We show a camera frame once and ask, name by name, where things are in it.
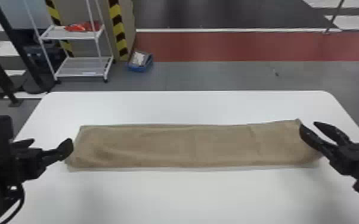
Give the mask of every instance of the white wall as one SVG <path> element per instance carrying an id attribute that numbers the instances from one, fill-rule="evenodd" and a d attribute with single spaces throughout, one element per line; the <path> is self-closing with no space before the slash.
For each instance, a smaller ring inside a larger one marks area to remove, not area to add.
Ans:
<path id="1" fill-rule="evenodd" d="M 49 14 L 44 0 L 26 0 L 39 28 L 50 25 Z M 32 29 L 23 0 L 0 0 L 0 7 L 14 29 Z"/>

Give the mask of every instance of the hazard stripe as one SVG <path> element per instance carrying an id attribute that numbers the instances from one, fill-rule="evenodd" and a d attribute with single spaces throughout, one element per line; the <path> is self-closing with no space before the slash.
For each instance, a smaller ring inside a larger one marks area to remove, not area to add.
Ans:
<path id="1" fill-rule="evenodd" d="M 113 32 L 116 38 L 116 46 L 120 60 L 127 61 L 129 57 L 128 44 L 125 39 L 124 23 L 122 21 L 121 7 L 119 0 L 109 1 L 110 19 L 113 22 Z"/>
<path id="2" fill-rule="evenodd" d="M 49 12 L 51 20 L 53 21 L 54 25 L 62 26 L 63 23 L 61 22 L 60 14 L 58 13 L 53 0 L 45 0 L 45 3 L 47 5 L 47 11 Z M 68 42 L 67 40 L 61 41 L 61 47 L 67 51 L 67 54 L 70 57 L 74 56 L 74 54 L 72 52 L 72 45 L 70 42 Z"/>

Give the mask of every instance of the metal shelf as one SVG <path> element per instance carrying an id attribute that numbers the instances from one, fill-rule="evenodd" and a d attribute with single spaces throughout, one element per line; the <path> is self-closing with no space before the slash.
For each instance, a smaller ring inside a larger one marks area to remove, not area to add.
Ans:
<path id="1" fill-rule="evenodd" d="M 113 57 L 67 57 L 55 73 L 55 76 L 107 77 L 113 60 Z"/>
<path id="2" fill-rule="evenodd" d="M 101 33 L 103 33 L 104 24 L 97 32 L 70 32 L 66 31 L 64 26 L 51 25 L 42 34 L 42 40 L 93 40 L 99 39 Z"/>

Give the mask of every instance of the red floor stripe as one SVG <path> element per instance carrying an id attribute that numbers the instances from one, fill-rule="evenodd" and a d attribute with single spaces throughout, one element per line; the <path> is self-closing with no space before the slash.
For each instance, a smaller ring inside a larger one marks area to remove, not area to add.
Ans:
<path id="1" fill-rule="evenodd" d="M 137 33 L 155 61 L 359 61 L 359 32 Z"/>

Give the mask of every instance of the shelf rack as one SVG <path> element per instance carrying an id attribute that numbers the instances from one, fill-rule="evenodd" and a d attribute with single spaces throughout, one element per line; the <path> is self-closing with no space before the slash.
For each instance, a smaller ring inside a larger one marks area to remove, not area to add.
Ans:
<path id="1" fill-rule="evenodd" d="M 106 27 L 104 24 L 100 24 L 99 30 L 95 29 L 94 19 L 91 12 L 91 7 L 89 0 L 85 0 L 86 6 L 88 8 L 89 20 L 91 23 L 92 31 L 87 32 L 69 32 L 65 30 L 64 26 L 56 26 L 53 25 L 51 18 L 49 17 L 50 26 L 43 32 L 42 35 L 39 34 L 38 28 L 36 27 L 35 21 L 32 17 L 30 9 L 27 4 L 27 0 L 23 0 L 26 11 L 29 15 L 32 26 L 35 30 L 35 33 L 39 39 L 39 43 L 41 44 L 42 50 L 45 54 L 45 58 L 47 60 L 48 66 L 53 74 L 54 80 L 59 82 L 59 77 L 103 77 L 104 82 L 108 81 L 108 74 L 110 67 L 113 63 L 115 63 L 115 59 L 113 56 L 112 46 L 109 40 L 109 36 L 106 32 Z M 104 21 L 103 15 L 100 10 L 100 5 L 98 0 L 94 0 L 99 17 L 99 23 Z M 110 49 L 110 56 L 103 57 L 101 55 L 99 39 L 100 36 L 104 33 L 106 35 L 107 44 Z M 70 57 L 67 51 L 64 49 L 66 54 L 66 59 L 62 62 L 60 67 L 55 70 L 52 66 L 48 54 L 46 52 L 46 48 L 44 46 L 44 41 L 49 40 L 57 40 L 62 45 L 61 41 L 75 41 L 75 40 L 90 40 L 95 42 L 97 57 Z"/>

